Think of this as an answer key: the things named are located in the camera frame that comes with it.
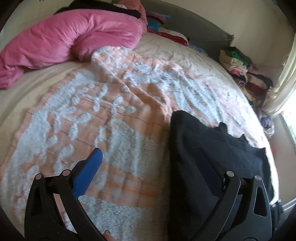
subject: gray headboard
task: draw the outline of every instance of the gray headboard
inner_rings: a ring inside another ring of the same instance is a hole
[[[159,0],[141,0],[146,12],[170,15],[164,28],[177,31],[189,38],[189,42],[206,50],[211,58],[218,60],[220,49],[227,48],[233,35],[224,32],[203,17],[176,5]]]

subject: white curtain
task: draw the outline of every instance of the white curtain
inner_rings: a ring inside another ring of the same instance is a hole
[[[278,83],[266,96],[262,108],[269,115],[276,115],[282,111],[284,104],[296,90],[296,34],[287,64],[281,73]]]

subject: bed sheet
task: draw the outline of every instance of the bed sheet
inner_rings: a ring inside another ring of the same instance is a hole
[[[216,81],[217,89],[219,89],[220,86],[222,87],[222,83],[227,86],[227,88],[231,89],[229,93],[235,93],[238,102],[240,102],[240,104],[242,103],[242,106],[244,107],[242,113],[239,114],[239,119],[245,119],[245,121],[243,121],[245,125],[240,125],[238,123],[240,128],[233,128],[233,126],[230,126],[229,133],[235,137],[245,134],[250,144],[254,147],[266,147],[266,154],[271,167],[271,175],[275,191],[274,199],[271,202],[277,200],[279,195],[278,177],[268,140],[264,136],[255,113],[248,105],[243,93],[241,93],[240,89],[228,73],[217,62],[195,50],[154,34],[144,35],[134,51],[141,56],[149,58],[175,61],[179,66],[188,69],[190,72],[197,75],[197,77],[201,76],[205,82],[208,80],[211,85]],[[67,73],[82,66],[83,64],[79,63],[64,63],[37,72],[28,73],[24,76],[26,79],[20,79],[19,84],[11,90],[12,92],[10,92],[10,95],[9,92],[4,92],[3,95],[0,93],[0,100],[3,98],[6,103],[10,103],[4,105],[2,108],[4,115],[1,119],[2,124],[0,126],[0,134],[3,133],[5,137],[1,140],[1,146],[3,146],[2,152],[7,152],[12,136],[20,126],[24,113],[28,108],[35,106],[43,94],[46,93],[53,84],[57,83],[59,80],[65,79]],[[214,122],[215,125],[218,125],[219,117]]]

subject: blue gripper pad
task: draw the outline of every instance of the blue gripper pad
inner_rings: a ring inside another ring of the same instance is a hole
[[[87,163],[84,165],[74,180],[73,194],[76,199],[85,194],[92,179],[102,164],[102,151],[99,148],[94,149],[86,161]]]

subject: orange and white blanket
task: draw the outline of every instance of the orange and white blanket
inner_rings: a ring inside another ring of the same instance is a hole
[[[121,241],[167,240],[167,140],[176,110],[207,126],[224,122],[231,135],[245,134],[254,147],[269,146],[234,81],[104,47],[94,52],[88,67],[55,84],[26,113],[0,168],[3,209],[22,230],[34,176],[59,175],[99,147],[103,164],[79,198],[91,220]],[[274,173],[270,148],[267,156]],[[59,200],[58,205],[72,229]]]

